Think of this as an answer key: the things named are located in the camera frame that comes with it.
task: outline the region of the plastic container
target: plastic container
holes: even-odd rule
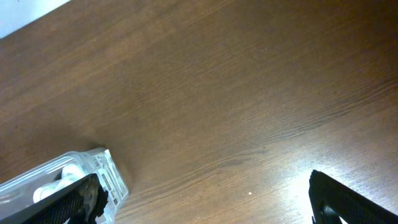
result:
[[[67,152],[4,183],[0,188],[0,220],[92,173],[98,175],[102,187],[109,192],[104,214],[96,222],[114,223],[129,192],[105,148]]]

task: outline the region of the white surface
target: white surface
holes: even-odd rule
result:
[[[24,27],[70,0],[0,0],[0,38]]]

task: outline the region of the wooden table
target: wooden table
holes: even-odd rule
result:
[[[116,223],[310,223],[312,169],[398,213],[397,11],[73,0],[0,40],[1,182],[106,144]]]

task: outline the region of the wood grain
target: wood grain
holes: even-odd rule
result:
[[[71,1],[0,40],[1,182],[106,144],[116,223],[310,223],[323,171],[398,213],[395,1]]]

